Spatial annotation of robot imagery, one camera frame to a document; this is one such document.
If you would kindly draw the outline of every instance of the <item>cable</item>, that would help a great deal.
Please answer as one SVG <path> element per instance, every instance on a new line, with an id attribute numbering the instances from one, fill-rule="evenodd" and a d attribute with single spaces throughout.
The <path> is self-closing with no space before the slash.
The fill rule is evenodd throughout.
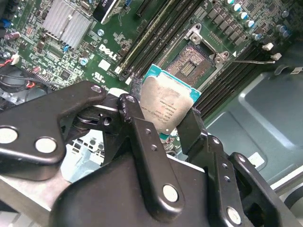
<path id="1" fill-rule="evenodd" d="M 8 76 L 8 75 L 4 75 L 4 74 L 0 74 L 1 77 L 7 77 L 7 78 L 11 78 L 11 79 L 19 79 L 19 80 L 30 80 L 33 82 L 38 82 L 41 84 L 44 84 L 45 86 L 47 86 L 48 88 L 52 89 L 50 85 L 58 85 L 61 87 L 64 87 L 62 84 L 58 84 L 58 83 L 53 83 L 53 82 L 44 82 L 40 79 L 35 79 L 35 78 L 30 78 L 30 77 L 14 77 L 14 76 Z"/>
<path id="2" fill-rule="evenodd" d="M 266 64 L 275 64 L 275 61 L 231 61 L 236 63 L 251 63 L 251 64 L 259 64 L 259 65 L 266 65 Z"/>

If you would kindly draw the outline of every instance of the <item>black plastic bracket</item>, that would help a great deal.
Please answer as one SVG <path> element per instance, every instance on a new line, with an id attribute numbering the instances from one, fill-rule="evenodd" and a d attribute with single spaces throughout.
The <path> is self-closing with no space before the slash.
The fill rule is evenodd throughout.
<path id="1" fill-rule="evenodd" d="M 188 161 L 208 174 L 208 219 L 211 225 L 252 227 L 241 205 L 232 164 L 223 151 L 222 143 L 208 135 L 200 112 L 192 108 L 177 129 Z"/>
<path id="2" fill-rule="evenodd" d="M 35 181 L 53 177 L 66 153 L 62 134 L 78 112 L 106 95 L 83 81 L 0 113 L 0 174 Z"/>
<path id="3" fill-rule="evenodd" d="M 155 126 L 144 119 L 133 96 L 122 94 L 118 110 L 124 126 L 116 139 L 118 149 L 113 159 L 122 155 L 125 145 L 130 144 L 147 210 L 158 221 L 172 222 L 181 214 L 185 199 Z M 168 194 L 175 194 L 175 201 L 166 194 L 167 186 L 171 189 Z"/>

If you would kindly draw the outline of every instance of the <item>motherboard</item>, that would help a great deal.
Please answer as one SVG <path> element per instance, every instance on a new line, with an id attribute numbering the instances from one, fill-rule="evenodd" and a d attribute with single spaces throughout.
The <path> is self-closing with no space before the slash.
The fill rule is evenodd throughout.
<path id="1" fill-rule="evenodd" d="M 202 91 L 252 44 L 267 60 L 282 52 L 303 18 L 295 0 L 16 0 L 9 12 L 12 6 L 0 24 L 2 55 L 17 55 L 16 66 L 43 81 L 90 80 L 107 90 L 127 90 L 156 64 Z"/>

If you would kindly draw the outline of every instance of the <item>electronic component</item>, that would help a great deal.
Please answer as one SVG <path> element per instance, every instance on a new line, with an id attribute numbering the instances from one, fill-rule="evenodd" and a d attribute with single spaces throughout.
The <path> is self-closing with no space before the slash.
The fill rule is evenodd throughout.
<path id="1" fill-rule="evenodd" d="M 239 18 L 240 20 L 245 20 L 245 19 L 248 18 L 248 15 L 247 15 L 246 12 L 241 12 L 241 13 L 238 14 L 238 18 Z"/>
<path id="2" fill-rule="evenodd" d="M 282 54 L 276 53 L 275 55 L 271 55 L 270 58 L 275 61 L 278 61 L 278 60 L 280 60 L 280 58 L 282 58 Z"/>
<path id="3" fill-rule="evenodd" d="M 289 32 L 289 31 L 281 32 L 281 33 L 280 33 L 280 36 L 281 36 L 282 38 L 287 38 L 288 36 L 290 36 L 290 32 Z"/>
<path id="4" fill-rule="evenodd" d="M 183 48 L 166 71 L 193 86 L 213 66 L 214 62 L 206 54 L 190 44 Z"/>
<path id="5" fill-rule="evenodd" d="M 239 37 L 234 43 L 236 46 L 239 46 L 243 41 L 244 40 L 241 37 Z"/>
<path id="6" fill-rule="evenodd" d="M 152 122 L 159 133 L 170 135 L 200 95 L 191 86 L 152 65 L 143 80 L 140 106 L 145 119 Z"/>
<path id="7" fill-rule="evenodd" d="M 218 15 L 215 19 L 214 19 L 214 23 L 215 24 L 220 24 L 223 21 L 223 17 L 221 15 Z"/>
<path id="8" fill-rule="evenodd" d="M 21 37 L 20 32 L 11 32 L 8 34 L 5 34 L 4 39 L 5 40 L 16 40 Z"/>
<path id="9" fill-rule="evenodd" d="M 43 28 L 59 41 L 66 43 L 71 48 L 77 48 L 90 24 L 90 20 L 64 0 L 54 0 L 43 23 Z"/>
<path id="10" fill-rule="evenodd" d="M 233 4 L 232 5 L 232 11 L 236 12 L 239 11 L 241 9 L 241 5 L 239 3 Z"/>
<path id="11" fill-rule="evenodd" d="M 231 34 L 231 36 L 229 36 L 229 39 L 234 41 L 238 37 L 239 37 L 238 33 L 234 32 L 234 33 Z"/>
<path id="12" fill-rule="evenodd" d="M 250 3 L 250 4 L 246 7 L 246 9 L 247 9 L 249 12 L 253 11 L 254 8 L 255 8 L 255 5 L 254 5 L 253 3 Z"/>
<path id="13" fill-rule="evenodd" d="M 81 1 L 80 4 L 84 9 L 90 10 L 90 5 L 87 4 L 85 1 Z"/>
<path id="14" fill-rule="evenodd" d="M 16 53 L 16 54 L 13 54 L 13 56 L 11 56 L 11 58 L 12 58 L 12 62 L 10 63 L 11 65 L 16 65 L 18 62 L 19 62 L 19 60 L 20 60 L 20 56 Z"/>
<path id="15" fill-rule="evenodd" d="M 45 47 L 45 43 L 39 40 L 39 41 L 38 41 L 38 44 L 37 44 L 37 47 L 38 47 L 39 49 L 43 49 L 43 48 Z"/>
<path id="16" fill-rule="evenodd" d="M 232 32 L 233 32 L 233 28 L 232 28 L 232 27 L 228 27 L 228 28 L 225 30 L 224 34 L 230 35 Z"/>
<path id="17" fill-rule="evenodd" d="M 245 22 L 245 27 L 253 27 L 255 22 L 253 20 L 247 20 Z"/>
<path id="18" fill-rule="evenodd" d="M 63 70 L 62 73 L 60 74 L 60 77 L 64 80 L 68 80 L 68 78 L 71 76 L 71 74 L 66 71 L 66 70 Z"/>
<path id="19" fill-rule="evenodd" d="M 228 26 L 228 23 L 227 23 L 226 21 L 223 21 L 222 24 L 219 26 L 219 28 L 220 28 L 222 31 L 224 31 L 225 28 L 227 28 L 227 26 Z"/>
<path id="20" fill-rule="evenodd" d="M 272 43 L 268 43 L 268 44 L 262 46 L 262 49 L 265 51 L 270 51 L 273 47 L 274 47 L 274 45 Z"/>
<path id="21" fill-rule="evenodd" d="M 214 17 L 218 14 L 218 11 L 215 9 L 212 9 L 209 14 L 207 15 L 210 19 L 214 19 Z"/>
<path id="22" fill-rule="evenodd" d="M 235 0 L 225 0 L 225 4 L 233 4 Z"/>
<path id="23" fill-rule="evenodd" d="M 86 66 L 88 64 L 89 60 L 87 58 L 80 58 L 79 63 L 82 66 Z"/>
<path id="24" fill-rule="evenodd" d="M 83 51 L 82 54 L 81 54 L 81 56 L 82 56 L 83 58 L 88 58 L 89 52 L 88 52 L 88 51 Z"/>
<path id="25" fill-rule="evenodd" d="M 284 25 L 277 25 L 276 26 L 276 32 L 280 32 L 280 33 L 283 33 L 287 30 L 286 26 Z"/>
<path id="26" fill-rule="evenodd" d="M 269 7 L 268 10 L 271 12 L 276 8 L 276 5 L 274 3 L 272 3 Z"/>
<path id="27" fill-rule="evenodd" d="M 259 41 L 259 40 L 261 39 L 261 36 L 260 36 L 259 34 L 253 33 L 253 34 L 251 35 L 251 38 L 252 38 L 253 40 L 255 40 L 255 41 Z"/>
<path id="28" fill-rule="evenodd" d="M 94 18 L 104 24 L 110 11 L 115 8 L 114 5 L 116 3 L 117 0 L 101 0 L 93 13 Z"/>

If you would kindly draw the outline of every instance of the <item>green circuit board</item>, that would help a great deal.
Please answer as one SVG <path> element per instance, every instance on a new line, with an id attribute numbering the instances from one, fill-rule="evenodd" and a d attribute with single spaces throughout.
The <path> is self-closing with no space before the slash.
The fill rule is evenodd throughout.
<path id="1" fill-rule="evenodd" d="M 144 3 L 144 0 L 133 0 L 129 7 L 125 8 L 125 1 L 119 0 L 118 4 L 111 11 L 111 18 L 107 23 L 101 24 L 93 17 L 93 12 L 99 1 L 86 2 L 89 10 L 81 6 L 81 0 L 66 1 L 70 6 L 80 12 L 85 18 L 90 20 L 90 26 L 83 36 L 80 44 L 67 52 L 63 52 L 63 43 L 57 41 L 51 36 L 44 35 L 43 23 L 45 15 L 51 9 L 53 0 L 22 0 L 19 3 L 18 11 L 12 20 L 12 26 L 9 32 L 20 32 L 21 37 L 16 40 L 0 40 L 0 51 L 6 51 L 11 54 L 18 53 L 20 61 L 17 66 L 26 70 L 32 70 L 40 67 L 37 74 L 40 79 L 50 82 L 57 82 L 64 86 L 74 84 L 82 80 L 90 80 L 100 84 L 107 90 L 112 87 L 128 89 L 128 84 L 118 79 L 121 70 L 118 66 L 123 66 L 123 55 L 126 56 L 137 47 L 140 37 L 144 32 L 153 26 L 156 18 L 165 18 L 168 13 L 171 14 L 169 7 L 163 6 L 162 0 L 150 1 L 148 10 L 139 17 L 136 15 L 137 9 Z M 225 4 L 222 0 L 205 0 L 195 8 L 194 13 L 184 22 L 184 24 L 175 25 L 176 35 L 172 42 L 168 43 L 163 51 L 155 57 L 153 63 L 166 69 L 176 60 L 179 53 L 192 41 L 184 39 L 186 31 L 195 24 L 202 25 L 200 35 L 218 52 L 227 52 L 227 64 L 218 67 L 215 62 L 211 67 L 205 69 L 203 74 L 199 74 L 193 86 L 202 90 L 201 84 L 210 76 L 218 76 L 220 72 L 228 66 L 228 61 L 237 58 L 245 48 L 253 42 L 252 34 L 259 29 L 261 35 L 267 35 L 272 42 L 277 45 L 290 43 L 289 38 L 281 38 L 275 32 L 277 25 L 286 25 L 290 31 L 297 29 L 298 15 L 301 17 L 302 11 L 294 1 L 290 0 L 283 3 L 281 0 L 251 0 L 236 1 L 242 5 L 241 11 L 233 12 L 231 5 Z M 215 17 L 210 16 L 213 9 L 217 13 Z M 296 17 L 289 16 L 283 18 L 284 11 L 296 10 Z M 255 25 L 252 28 L 245 27 L 245 20 L 239 19 L 239 13 L 246 12 L 249 19 L 254 20 Z M 234 21 L 238 37 L 243 41 L 235 44 L 229 35 L 220 29 L 220 24 L 224 21 L 214 22 L 218 15 L 230 15 L 231 21 Z M 104 35 L 99 36 L 98 30 L 102 29 Z M 209 48 L 203 43 L 196 46 L 205 55 L 211 56 Z M 88 52 L 86 57 L 88 63 L 85 66 L 80 64 L 83 52 Z M 145 55 L 138 55 L 140 61 L 145 60 Z"/>

